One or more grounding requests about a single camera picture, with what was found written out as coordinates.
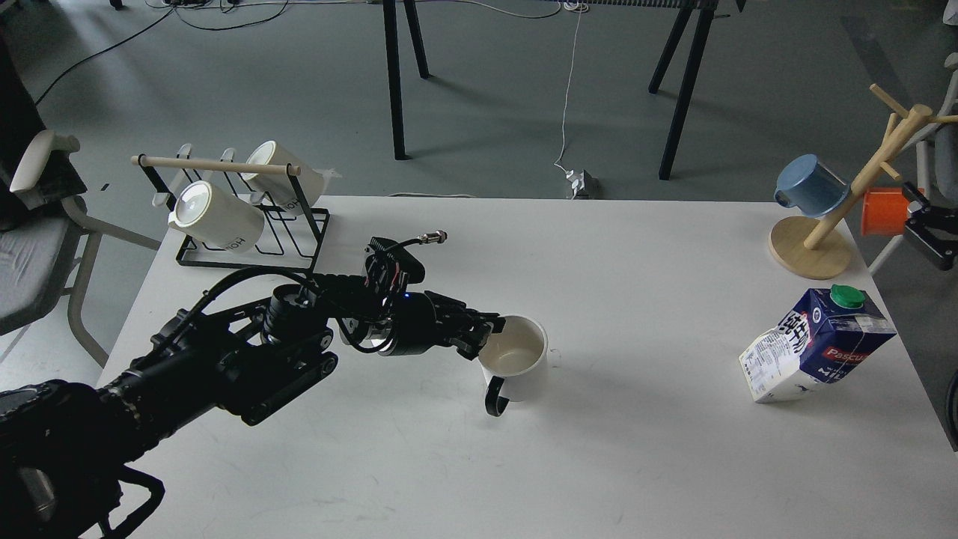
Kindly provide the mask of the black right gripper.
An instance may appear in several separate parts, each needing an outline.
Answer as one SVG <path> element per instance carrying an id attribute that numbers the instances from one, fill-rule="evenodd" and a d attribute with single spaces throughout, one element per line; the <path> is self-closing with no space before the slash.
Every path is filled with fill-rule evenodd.
<path id="1" fill-rule="evenodd" d="M 942 272 L 951 270 L 957 256 L 956 239 L 942 239 L 937 237 L 934 230 L 956 236 L 957 210 L 935 206 L 924 197 L 919 188 L 912 182 L 903 182 L 901 194 L 907 199 L 908 216 L 904 224 L 904 236 Z"/>

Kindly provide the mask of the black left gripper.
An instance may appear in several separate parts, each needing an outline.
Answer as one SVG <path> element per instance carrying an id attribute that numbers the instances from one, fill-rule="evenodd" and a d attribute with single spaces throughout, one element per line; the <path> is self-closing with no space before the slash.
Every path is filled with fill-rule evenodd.
<path id="1" fill-rule="evenodd" d="M 414 291 L 398 298 L 386 321 L 345 320 L 340 338 L 356 350 L 383 357 L 420 355 L 433 346 L 445 346 L 472 361 L 488 341 L 480 331 L 499 334 L 505 323 L 495 311 L 475 311 L 435 291 Z"/>

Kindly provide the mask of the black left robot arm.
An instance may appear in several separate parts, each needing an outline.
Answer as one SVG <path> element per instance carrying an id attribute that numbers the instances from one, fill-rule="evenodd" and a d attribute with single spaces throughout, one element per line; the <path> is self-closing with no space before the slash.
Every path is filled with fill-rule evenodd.
<path id="1" fill-rule="evenodd" d="M 338 365 L 329 321 L 363 353 L 452 346 L 467 359 L 505 325 L 433 291 L 408 293 L 398 265 L 379 278 L 284 272 L 290 283 L 272 296 L 204 313 L 267 273 L 247 267 L 220 280 L 102 388 L 51 380 L 2 392 L 2 536 L 76 538 L 99 526 L 126 538 L 165 493 L 130 463 L 210 409 L 257 425 L 321 382 Z"/>

